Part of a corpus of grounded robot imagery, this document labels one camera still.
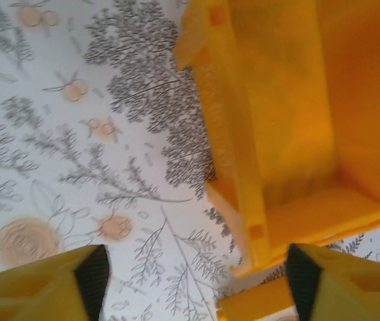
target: yellow plastic box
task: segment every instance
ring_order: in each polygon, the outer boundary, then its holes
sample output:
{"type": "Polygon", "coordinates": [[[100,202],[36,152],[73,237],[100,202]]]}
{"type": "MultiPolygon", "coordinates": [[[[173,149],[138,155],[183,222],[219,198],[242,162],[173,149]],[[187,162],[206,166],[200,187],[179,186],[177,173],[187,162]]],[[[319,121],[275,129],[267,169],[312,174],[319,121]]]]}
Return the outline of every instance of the yellow plastic box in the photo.
{"type": "Polygon", "coordinates": [[[380,0],[192,0],[182,26],[235,275],[380,226],[380,0]]]}

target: floral wallpaper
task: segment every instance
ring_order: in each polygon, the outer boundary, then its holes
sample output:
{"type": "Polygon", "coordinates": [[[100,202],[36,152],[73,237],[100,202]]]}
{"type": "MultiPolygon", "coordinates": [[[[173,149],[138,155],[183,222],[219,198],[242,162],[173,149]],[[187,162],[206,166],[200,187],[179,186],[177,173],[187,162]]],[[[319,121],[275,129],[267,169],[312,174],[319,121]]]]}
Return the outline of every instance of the floral wallpaper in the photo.
{"type": "MultiPolygon", "coordinates": [[[[0,1],[0,271],[105,243],[104,318],[215,320],[245,280],[173,46],[186,1],[0,1]]],[[[330,245],[380,262],[380,229],[330,245]]],[[[296,320],[293,311],[273,320],[296,320]]]]}

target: orange fruit illustration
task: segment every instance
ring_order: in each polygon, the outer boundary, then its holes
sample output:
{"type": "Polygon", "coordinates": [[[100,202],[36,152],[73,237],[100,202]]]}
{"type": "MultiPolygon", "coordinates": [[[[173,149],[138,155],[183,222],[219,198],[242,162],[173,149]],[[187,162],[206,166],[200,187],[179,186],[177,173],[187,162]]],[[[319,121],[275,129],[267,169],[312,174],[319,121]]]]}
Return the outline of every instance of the orange fruit illustration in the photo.
{"type": "Polygon", "coordinates": [[[74,80],[71,84],[64,86],[64,96],[71,102],[77,102],[88,92],[88,85],[84,80],[74,80]]]}
{"type": "Polygon", "coordinates": [[[19,18],[27,27],[35,27],[41,22],[41,12],[36,7],[24,5],[19,8],[19,18]]]}
{"type": "Polygon", "coordinates": [[[132,222],[128,217],[110,215],[101,219],[99,231],[109,241],[120,241],[132,231],[132,222]]]}

